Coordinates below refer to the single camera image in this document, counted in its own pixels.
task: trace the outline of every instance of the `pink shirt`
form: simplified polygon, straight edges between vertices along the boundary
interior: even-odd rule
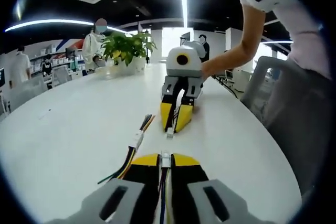
[[[246,0],[240,0],[242,5],[249,5]],[[288,58],[303,69],[313,70],[331,79],[328,54],[317,23],[312,19],[301,3],[279,6],[274,14],[289,32],[293,43]]]

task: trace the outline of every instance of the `white connector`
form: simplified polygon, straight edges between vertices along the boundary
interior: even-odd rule
[[[135,148],[135,151],[137,151],[142,143],[142,140],[143,140],[143,134],[144,132],[139,130],[135,136],[133,137],[133,140],[132,142],[130,143],[130,147],[133,147]]]
[[[173,138],[173,136],[174,136],[173,128],[168,128],[167,129],[167,138]]]
[[[172,165],[169,152],[161,152],[161,168],[170,168]]]

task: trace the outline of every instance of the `white tabletop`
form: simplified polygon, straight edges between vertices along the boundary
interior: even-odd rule
[[[97,182],[124,162],[146,114],[157,117],[137,156],[161,150],[193,156],[209,179],[247,201],[261,220],[284,223],[301,204],[295,176],[262,124],[213,79],[204,83],[191,123],[167,140],[160,122],[165,65],[145,75],[102,80],[96,74],[28,101],[0,124],[0,159],[9,183],[39,221],[80,209]]]

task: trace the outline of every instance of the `white shirt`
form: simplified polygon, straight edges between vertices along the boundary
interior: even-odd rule
[[[13,86],[28,80],[27,69],[30,68],[30,61],[28,55],[18,52],[10,66],[9,80],[12,81]]]
[[[247,0],[240,2],[250,5]],[[313,70],[331,79],[328,54],[318,24],[306,8],[301,3],[296,3],[276,7],[273,11],[293,40],[288,58],[303,69]]]
[[[93,70],[96,68],[96,64],[92,59],[95,54],[103,55],[104,49],[101,48],[103,39],[104,35],[95,34],[94,32],[90,32],[85,37],[82,51],[86,70]]]

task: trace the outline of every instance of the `ceiling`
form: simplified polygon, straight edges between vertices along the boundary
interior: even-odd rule
[[[22,7],[21,20],[18,20],[15,13],[15,5],[18,1]],[[0,21],[2,31],[18,23],[49,18],[88,22],[104,18],[112,27],[158,18],[182,19],[181,0],[101,0],[94,5],[77,0],[4,0],[2,8],[4,17]],[[239,0],[188,0],[188,18],[204,20],[204,23],[189,22],[188,25],[195,29],[209,31],[225,31],[229,27],[241,29],[243,24]],[[267,22],[274,19],[276,18],[273,13],[267,14]],[[155,24],[155,28],[176,25],[182,26],[183,23]],[[83,38],[89,30],[88,26],[83,25],[42,24],[2,32],[0,52],[13,50],[19,44],[29,45],[52,39]],[[287,31],[279,22],[265,26],[264,36],[273,40],[289,39]]]

